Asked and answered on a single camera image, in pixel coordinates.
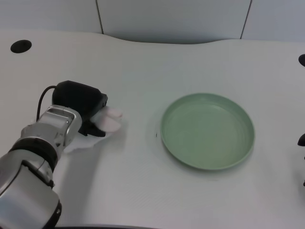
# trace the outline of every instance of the black cable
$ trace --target black cable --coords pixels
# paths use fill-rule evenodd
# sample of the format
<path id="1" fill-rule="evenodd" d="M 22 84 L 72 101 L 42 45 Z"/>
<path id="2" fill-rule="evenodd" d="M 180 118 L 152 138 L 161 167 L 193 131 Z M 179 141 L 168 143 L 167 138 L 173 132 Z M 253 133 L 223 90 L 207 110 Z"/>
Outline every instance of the black cable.
<path id="1" fill-rule="evenodd" d="M 44 89 L 43 93 L 40 96 L 39 102 L 38 102 L 38 107 L 37 107 L 37 115 L 36 115 L 36 121 L 38 121 L 39 117 L 40 117 L 40 108 L 41 108 L 41 103 L 42 103 L 42 99 L 44 97 L 44 95 L 46 94 L 46 92 L 52 88 L 56 88 L 56 86 L 50 86 L 47 87 L 46 89 Z"/>

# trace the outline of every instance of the black hole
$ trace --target black hole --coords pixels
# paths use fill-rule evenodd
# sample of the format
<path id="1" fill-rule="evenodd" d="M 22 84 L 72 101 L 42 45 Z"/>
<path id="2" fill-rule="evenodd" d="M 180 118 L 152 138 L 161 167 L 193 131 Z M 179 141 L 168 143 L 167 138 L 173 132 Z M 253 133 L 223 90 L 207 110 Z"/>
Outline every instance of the black hole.
<path id="1" fill-rule="evenodd" d="M 17 41 L 11 45 L 10 50 L 13 53 L 23 53 L 32 47 L 32 43 L 28 40 Z"/>

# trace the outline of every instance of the black object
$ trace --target black object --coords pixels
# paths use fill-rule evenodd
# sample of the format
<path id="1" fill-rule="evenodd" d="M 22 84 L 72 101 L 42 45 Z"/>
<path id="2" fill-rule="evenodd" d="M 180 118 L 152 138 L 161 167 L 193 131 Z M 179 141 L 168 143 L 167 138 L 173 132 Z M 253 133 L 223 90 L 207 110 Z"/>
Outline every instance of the black object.
<path id="1" fill-rule="evenodd" d="M 305 146 L 305 134 L 303 134 L 297 142 L 299 146 Z"/>
<path id="2" fill-rule="evenodd" d="M 38 121 L 39 117 L 40 117 L 40 108 L 41 108 L 41 103 L 42 103 L 42 99 L 44 97 L 44 95 L 46 94 L 46 92 L 52 88 L 56 88 L 56 86 L 49 86 L 46 89 L 44 89 L 44 91 L 42 92 L 39 102 L 38 102 L 38 107 L 37 107 L 37 114 L 36 114 L 36 121 Z"/>
<path id="3" fill-rule="evenodd" d="M 10 50 L 13 53 L 23 53 L 32 47 L 32 43 L 28 40 L 17 41 L 11 45 Z"/>
<path id="4" fill-rule="evenodd" d="M 59 83 L 52 95 L 52 104 L 69 107 L 81 115 L 82 125 L 79 133 L 87 136 L 106 136 L 90 118 L 107 104 L 108 97 L 98 89 L 81 83 L 64 81 Z"/>
<path id="5" fill-rule="evenodd" d="M 55 149 L 48 142 L 40 138 L 24 138 L 16 142 L 10 151 L 17 149 L 29 150 L 41 156 L 49 163 L 52 171 L 54 171 L 58 158 Z"/>
<path id="6" fill-rule="evenodd" d="M 299 62 L 305 67 L 305 54 L 299 56 Z"/>
<path id="7" fill-rule="evenodd" d="M 60 216 L 61 216 L 61 203 L 60 203 L 60 201 L 58 201 L 58 205 L 57 205 L 54 213 L 52 214 L 51 218 L 49 219 L 47 224 L 44 225 L 44 227 L 42 229 L 53 229 L 53 228 L 55 228 L 55 225 L 57 224 Z"/>

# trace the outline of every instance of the table surface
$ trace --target table surface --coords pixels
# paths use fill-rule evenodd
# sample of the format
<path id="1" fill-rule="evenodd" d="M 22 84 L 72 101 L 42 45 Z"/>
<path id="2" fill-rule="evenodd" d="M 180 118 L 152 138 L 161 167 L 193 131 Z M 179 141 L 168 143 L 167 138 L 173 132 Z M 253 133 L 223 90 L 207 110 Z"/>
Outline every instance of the table surface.
<path id="1" fill-rule="evenodd" d="M 0 31 L 0 145 L 5 154 L 35 117 L 41 92 L 73 80 L 123 110 L 122 129 L 55 169 L 59 225 L 162 229 L 304 228 L 305 43 L 226 40 L 137 43 L 94 33 Z M 10 51 L 30 40 L 22 54 Z M 187 167 L 163 147 L 166 107 L 191 93 L 223 95 L 256 130 L 254 151 L 220 172 Z M 42 105 L 51 104 L 48 92 Z"/>

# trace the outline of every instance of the green plate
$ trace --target green plate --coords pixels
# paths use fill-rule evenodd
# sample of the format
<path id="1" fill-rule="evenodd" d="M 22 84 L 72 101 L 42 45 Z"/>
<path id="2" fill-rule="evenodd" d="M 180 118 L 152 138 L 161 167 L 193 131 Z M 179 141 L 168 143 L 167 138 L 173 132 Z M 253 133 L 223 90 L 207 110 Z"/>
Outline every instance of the green plate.
<path id="1" fill-rule="evenodd" d="M 237 165 L 252 151 L 254 127 L 233 101 L 215 94 L 191 94 L 172 103 L 161 121 L 161 137 L 178 160 L 200 169 Z"/>

